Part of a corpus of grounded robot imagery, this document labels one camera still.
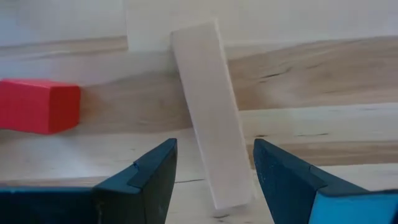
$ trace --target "wooden surface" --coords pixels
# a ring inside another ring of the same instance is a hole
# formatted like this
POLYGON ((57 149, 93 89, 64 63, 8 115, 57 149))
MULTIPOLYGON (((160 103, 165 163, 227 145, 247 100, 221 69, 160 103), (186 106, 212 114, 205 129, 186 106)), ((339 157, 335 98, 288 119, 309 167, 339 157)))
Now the wooden surface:
POLYGON ((398 102, 398 38, 301 44, 229 62, 240 110, 398 102))
MULTIPOLYGON (((148 72, 141 65, 153 57, 134 60, 137 59, 134 55, 125 53, 127 43, 123 38, 97 40, 93 45, 74 43, 70 49, 80 49, 78 54, 63 51, 64 44, 49 45, 48 49, 65 54, 52 55, 41 48, 8 48, 0 58, 0 77, 52 77, 83 85, 81 124, 76 129, 56 136, 0 130, 0 168, 13 170, 0 173, 0 179, 109 175, 139 155, 131 154, 132 148, 144 153, 171 137, 185 142, 186 150, 198 149, 192 143, 195 138, 189 129, 192 124, 177 72, 148 72), (121 49, 109 52, 108 44, 121 49), (46 56, 34 57, 35 51, 46 56), (135 73, 137 69, 142 69, 140 75, 135 73)), ((156 63, 149 64, 158 69, 156 63)), ((321 166, 398 162, 398 139, 392 125, 394 110, 383 109, 389 105, 384 103, 398 102, 397 65, 398 38, 378 37, 288 47, 230 60, 229 70, 241 112, 280 109, 275 118, 283 122, 278 128, 285 131, 274 136, 279 141, 276 143, 321 166), (355 106, 351 106, 357 104, 374 108, 362 110, 358 113, 361 117, 351 119, 356 116, 355 106), (352 113, 343 110, 339 116, 333 109, 316 109, 321 106, 338 109, 341 105, 351 105, 348 108, 352 108, 352 113), (303 114, 301 118, 305 120, 295 122, 289 115, 295 108, 303 108, 310 114, 323 111, 328 116, 313 124, 321 117, 303 114), (331 125, 336 121, 344 125, 331 125), (303 122, 311 126, 301 129, 303 122), (318 136, 295 136, 308 134, 305 131, 314 128, 319 131, 318 136), (339 135, 339 128, 343 133, 347 133, 346 128, 352 133, 339 135), (380 133, 385 128, 389 132, 380 133)), ((251 140, 256 136, 275 141, 272 136, 262 137, 265 133, 258 130, 245 134, 250 140, 249 152, 251 140)))
POLYGON ((218 25, 179 29, 171 39, 215 207, 246 204, 253 183, 218 25))
MULTIPOLYGON (((398 164, 331 166, 321 168, 368 190, 398 187, 398 164)), ((213 201, 206 181, 200 179, 190 179, 185 182, 177 181, 174 185, 166 224, 272 224, 273 221, 265 198, 262 195, 256 174, 253 173, 252 176, 256 183, 256 199, 246 206, 220 211, 216 211, 213 207, 213 201)), ((15 180, 1 182, 0 185, 93 186, 105 178, 15 180)))

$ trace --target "light wooden block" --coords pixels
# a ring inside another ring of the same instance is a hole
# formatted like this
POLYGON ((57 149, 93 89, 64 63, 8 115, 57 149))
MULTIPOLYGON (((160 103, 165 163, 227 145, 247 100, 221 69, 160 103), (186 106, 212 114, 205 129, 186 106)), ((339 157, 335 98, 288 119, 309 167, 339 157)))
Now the light wooden block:
POLYGON ((253 182, 218 26, 180 29, 171 39, 215 207, 248 203, 253 182))

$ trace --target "red cube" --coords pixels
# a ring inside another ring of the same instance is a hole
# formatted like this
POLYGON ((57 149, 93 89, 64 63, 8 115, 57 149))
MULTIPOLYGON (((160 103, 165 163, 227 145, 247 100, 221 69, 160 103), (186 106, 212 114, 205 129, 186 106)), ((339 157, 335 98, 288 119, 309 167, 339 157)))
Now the red cube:
POLYGON ((79 123, 80 88, 43 79, 0 81, 0 129, 53 134, 79 123))

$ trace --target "white wall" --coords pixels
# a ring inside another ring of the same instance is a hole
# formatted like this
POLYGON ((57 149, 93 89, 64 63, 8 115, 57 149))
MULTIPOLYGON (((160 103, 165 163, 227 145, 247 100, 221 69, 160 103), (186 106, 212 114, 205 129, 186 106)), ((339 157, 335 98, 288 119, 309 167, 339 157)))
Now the white wall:
POLYGON ((125 0, 129 48, 169 47, 171 30, 212 17, 228 45, 398 34, 396 0, 125 0))
POLYGON ((398 34, 396 0, 0 0, 0 46, 125 35, 124 8, 132 51, 214 17, 227 45, 398 34))
POLYGON ((120 35, 123 0, 0 0, 0 47, 120 35))

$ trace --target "light wood background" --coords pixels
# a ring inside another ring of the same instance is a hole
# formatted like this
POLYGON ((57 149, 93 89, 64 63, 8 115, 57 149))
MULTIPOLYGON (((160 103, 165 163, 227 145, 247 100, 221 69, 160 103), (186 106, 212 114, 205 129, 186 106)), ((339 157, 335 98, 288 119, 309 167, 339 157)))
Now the light wood background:
MULTIPOLYGON (((144 153, 171 137, 197 147, 187 138, 192 124, 173 62, 170 71, 149 72, 139 66, 148 55, 128 53, 125 37, 67 43, 0 49, 1 77, 83 86, 77 128, 55 136, 0 130, 0 168, 15 170, 3 179, 110 175, 130 161, 100 152, 131 157, 129 149, 144 153)), ((398 37, 321 41, 230 60, 248 152, 254 138, 264 138, 316 165, 398 162, 397 62, 398 37)))

